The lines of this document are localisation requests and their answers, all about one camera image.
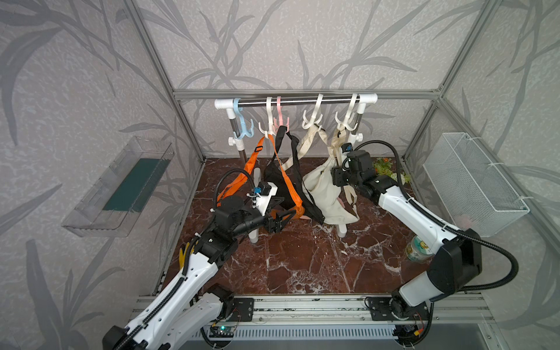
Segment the cream crescent bag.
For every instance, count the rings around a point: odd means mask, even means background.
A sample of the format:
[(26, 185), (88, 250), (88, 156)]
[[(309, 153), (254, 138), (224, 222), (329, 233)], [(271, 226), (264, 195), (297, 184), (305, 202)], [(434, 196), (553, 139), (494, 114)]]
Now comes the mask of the cream crescent bag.
[(326, 131), (320, 127), (313, 125), (307, 134), (300, 141), (297, 137), (291, 135), (285, 126), (279, 127), (275, 143), (277, 146), (281, 144), (284, 136), (288, 136), (295, 144), (293, 147), (293, 155), (287, 160), (281, 162), (281, 169), (287, 171), (293, 169), (297, 171), (297, 162), (306, 155), (309, 148), (313, 144), (314, 138), (319, 139), (327, 147), (329, 157), (316, 169), (296, 180), (296, 184), (303, 189), (301, 199), (306, 199), (311, 203), (313, 210), (321, 211), (322, 217), (316, 219), (319, 223), (328, 225), (349, 225), (359, 221), (357, 214), (357, 194), (348, 185), (342, 188), (334, 185), (334, 177), (331, 171), (336, 166), (342, 164), (341, 146), (343, 145), (346, 133), (340, 135), (334, 134), (328, 137)]

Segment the orange crescent bag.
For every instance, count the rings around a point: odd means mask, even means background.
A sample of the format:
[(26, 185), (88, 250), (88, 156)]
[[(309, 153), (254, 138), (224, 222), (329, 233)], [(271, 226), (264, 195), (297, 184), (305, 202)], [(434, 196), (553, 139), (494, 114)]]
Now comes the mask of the orange crescent bag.
[(285, 208), (286, 210), (294, 209), (295, 218), (299, 219), (306, 214), (303, 200), (301, 176), (299, 176), (299, 179), (296, 182), (292, 181), (292, 179), (287, 174), (287, 171), (283, 168), (283, 166), (287, 165), (287, 161), (283, 162), (279, 159), (278, 155), (281, 143), (285, 136), (291, 138), (291, 146), (293, 148), (294, 154), (297, 144), (299, 143), (299, 139), (295, 136), (292, 137), (292, 135), (287, 132), (285, 127), (281, 127), (281, 131), (278, 132), (276, 138), (272, 136), (265, 136), (258, 142), (258, 145), (255, 147), (254, 152), (246, 162), (244, 170), (249, 175), (252, 175), (253, 171), (256, 169), (256, 162), (258, 160), (260, 152), (263, 149), (265, 140), (268, 139), (274, 146), (274, 155), (263, 171), (262, 180), (264, 180), (265, 182), (272, 182), (277, 186), (277, 195), (284, 197), (284, 201), (280, 204), (280, 206), (282, 208)]

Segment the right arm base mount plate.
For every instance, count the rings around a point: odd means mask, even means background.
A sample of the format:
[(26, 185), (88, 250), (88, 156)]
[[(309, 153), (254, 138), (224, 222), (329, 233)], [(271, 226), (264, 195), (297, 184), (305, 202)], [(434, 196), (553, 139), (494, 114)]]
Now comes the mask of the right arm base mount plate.
[(430, 314), (430, 308), (426, 303), (413, 307), (400, 297), (367, 296), (365, 306), (373, 321), (426, 321)]

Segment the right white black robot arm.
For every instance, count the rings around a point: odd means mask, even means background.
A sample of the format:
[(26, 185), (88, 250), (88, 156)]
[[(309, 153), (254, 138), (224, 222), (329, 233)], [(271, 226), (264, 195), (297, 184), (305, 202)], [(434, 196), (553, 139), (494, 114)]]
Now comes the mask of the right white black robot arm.
[[(429, 268), (396, 292), (394, 299), (409, 307), (435, 302), (457, 292), (491, 290), (512, 282), (519, 273), (519, 262), (506, 249), (484, 241), (474, 230), (462, 230), (433, 214), (403, 187), (401, 178), (381, 175), (374, 168), (363, 145), (341, 146), (343, 160), (332, 171), (336, 186), (350, 186), (394, 215), (411, 229), (431, 250)], [(491, 249), (510, 262), (510, 271), (501, 279), (472, 285), (483, 271), (482, 249)]]

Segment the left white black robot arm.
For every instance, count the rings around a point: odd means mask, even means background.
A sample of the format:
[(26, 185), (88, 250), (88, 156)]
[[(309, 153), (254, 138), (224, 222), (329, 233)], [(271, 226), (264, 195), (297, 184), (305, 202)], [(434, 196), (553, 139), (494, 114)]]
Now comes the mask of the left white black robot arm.
[(185, 252), (185, 262), (170, 284), (124, 328), (114, 326), (103, 337), (104, 349), (180, 349), (210, 322), (229, 318), (233, 294), (214, 286), (196, 300), (239, 248), (244, 237), (265, 228), (278, 233), (295, 210), (272, 214), (284, 200), (273, 182), (252, 182), (246, 198), (214, 196), (211, 221), (195, 234)]

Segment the black bag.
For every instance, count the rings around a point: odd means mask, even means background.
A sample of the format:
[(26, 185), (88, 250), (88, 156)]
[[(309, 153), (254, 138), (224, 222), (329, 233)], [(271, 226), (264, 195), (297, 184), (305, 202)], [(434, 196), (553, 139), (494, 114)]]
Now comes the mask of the black bag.
[[(287, 166), (288, 161), (282, 161), (279, 157), (279, 151), (284, 137), (290, 139), (290, 149), (293, 156), (293, 164), (288, 170), (284, 170), (282, 167)], [(295, 210), (295, 218), (306, 216), (319, 224), (323, 224), (325, 222), (325, 216), (316, 204), (311, 192), (303, 183), (300, 162), (297, 159), (297, 147), (299, 142), (299, 138), (293, 136), (287, 130), (286, 126), (279, 127), (274, 140), (274, 155), (265, 167), (264, 180), (274, 183), (278, 188), (277, 196), (284, 198), (279, 205), (280, 208)]]

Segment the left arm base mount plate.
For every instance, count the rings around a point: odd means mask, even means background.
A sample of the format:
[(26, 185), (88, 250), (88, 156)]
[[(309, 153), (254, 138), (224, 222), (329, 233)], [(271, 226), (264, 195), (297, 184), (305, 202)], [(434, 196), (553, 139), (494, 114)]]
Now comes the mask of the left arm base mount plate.
[(224, 318), (226, 322), (252, 322), (255, 311), (255, 299), (232, 298), (224, 304)]

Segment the cream bag with brown-striped strap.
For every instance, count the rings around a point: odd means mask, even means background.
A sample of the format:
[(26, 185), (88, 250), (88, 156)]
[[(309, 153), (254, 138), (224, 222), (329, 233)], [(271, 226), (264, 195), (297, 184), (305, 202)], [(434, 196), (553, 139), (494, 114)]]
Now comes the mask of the cream bag with brown-striped strap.
[[(347, 153), (348, 149), (348, 147), (346, 146), (347, 138), (348, 136), (345, 128), (343, 128), (342, 131), (339, 131), (338, 128), (334, 129), (330, 145), (328, 146), (328, 160), (330, 162), (331, 168), (341, 167), (342, 163), (346, 160), (345, 153)], [(357, 194), (355, 189), (350, 185), (344, 185), (342, 189), (344, 190), (347, 204), (352, 206), (354, 208), (354, 211), (357, 211), (355, 208), (357, 204)]]

